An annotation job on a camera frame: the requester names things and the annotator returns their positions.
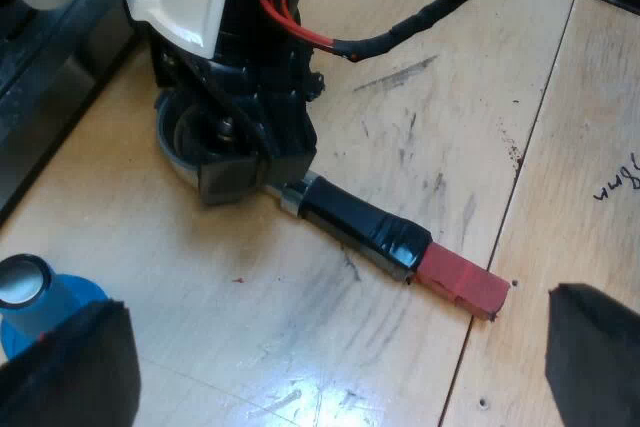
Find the red plug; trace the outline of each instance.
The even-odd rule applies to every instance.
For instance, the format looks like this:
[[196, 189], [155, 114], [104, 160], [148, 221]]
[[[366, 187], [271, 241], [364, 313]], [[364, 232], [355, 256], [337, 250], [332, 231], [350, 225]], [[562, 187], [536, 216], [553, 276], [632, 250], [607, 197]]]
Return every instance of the red plug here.
[[509, 283], [473, 262], [433, 242], [418, 267], [415, 280], [484, 320], [494, 321], [509, 291]]

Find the metal ferrule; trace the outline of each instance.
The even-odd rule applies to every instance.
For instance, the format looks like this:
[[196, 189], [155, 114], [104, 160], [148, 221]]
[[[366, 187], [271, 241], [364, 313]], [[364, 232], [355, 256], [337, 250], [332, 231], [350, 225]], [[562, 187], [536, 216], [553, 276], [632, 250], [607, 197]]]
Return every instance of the metal ferrule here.
[[304, 176], [304, 179], [285, 185], [280, 193], [280, 206], [282, 209], [298, 217], [304, 196], [317, 178], [318, 174], [309, 171]]

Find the light wooden surface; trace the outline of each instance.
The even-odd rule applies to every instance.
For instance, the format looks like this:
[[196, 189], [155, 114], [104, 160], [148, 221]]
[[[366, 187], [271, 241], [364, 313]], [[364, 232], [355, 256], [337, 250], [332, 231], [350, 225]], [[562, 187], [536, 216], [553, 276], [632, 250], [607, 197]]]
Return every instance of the light wooden surface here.
[[445, 426], [562, 425], [544, 376], [558, 283], [640, 311], [640, 180], [620, 173], [640, 178], [639, 59], [640, 18], [576, 1], [492, 267], [519, 284], [499, 322], [474, 322]]
[[[364, 37], [428, 1], [301, 5]], [[379, 59], [316, 54], [314, 170], [487, 265], [571, 2], [473, 0]], [[266, 196], [203, 208], [155, 145], [156, 95], [139, 50], [0, 230], [0, 257], [42, 255], [125, 300], [137, 425], [436, 425], [469, 316]]]

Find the red wire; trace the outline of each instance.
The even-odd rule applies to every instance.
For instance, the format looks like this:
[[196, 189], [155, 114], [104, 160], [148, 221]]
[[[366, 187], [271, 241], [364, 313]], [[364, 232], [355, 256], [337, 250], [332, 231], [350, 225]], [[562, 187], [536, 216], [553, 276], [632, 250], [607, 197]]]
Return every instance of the red wire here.
[[[298, 37], [307, 42], [311, 42], [312, 44], [317, 45], [318, 48], [323, 48], [323, 50], [328, 50], [329, 52], [332, 51], [331, 47], [333, 47], [333, 39], [307, 30], [304, 27], [298, 25], [295, 21], [283, 16], [276, 9], [273, 0], [260, 0], [260, 5], [262, 5], [262, 8], [267, 13], [267, 15], [269, 15], [269, 17], [278, 22], [278, 24], [284, 27], [295, 37]], [[291, 13], [288, 9], [286, 9], [285, 12], [287, 12], [291, 19], [293, 19], [293, 16], [291, 16]]]
[[280, 9], [282, 10], [282, 13], [284, 14], [284, 16], [287, 19], [289, 19], [291, 22], [295, 22], [296, 19], [293, 18], [293, 15], [291, 15], [291, 12], [289, 11], [289, 2], [287, 2], [287, 0], [281, 0], [280, 4], [281, 4]]

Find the black electrical tape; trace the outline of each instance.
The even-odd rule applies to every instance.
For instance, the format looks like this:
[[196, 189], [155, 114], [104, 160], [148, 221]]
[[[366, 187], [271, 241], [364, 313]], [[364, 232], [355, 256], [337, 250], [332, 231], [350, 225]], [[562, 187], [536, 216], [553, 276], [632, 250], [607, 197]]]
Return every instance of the black electrical tape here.
[[323, 177], [307, 190], [299, 215], [373, 260], [393, 264], [402, 279], [416, 272], [433, 241], [425, 228], [380, 210]]
[[436, 0], [417, 14], [395, 25], [389, 32], [365, 40], [335, 40], [333, 50], [336, 54], [352, 62], [386, 54], [405, 40], [433, 27], [439, 20], [455, 11], [468, 0]]

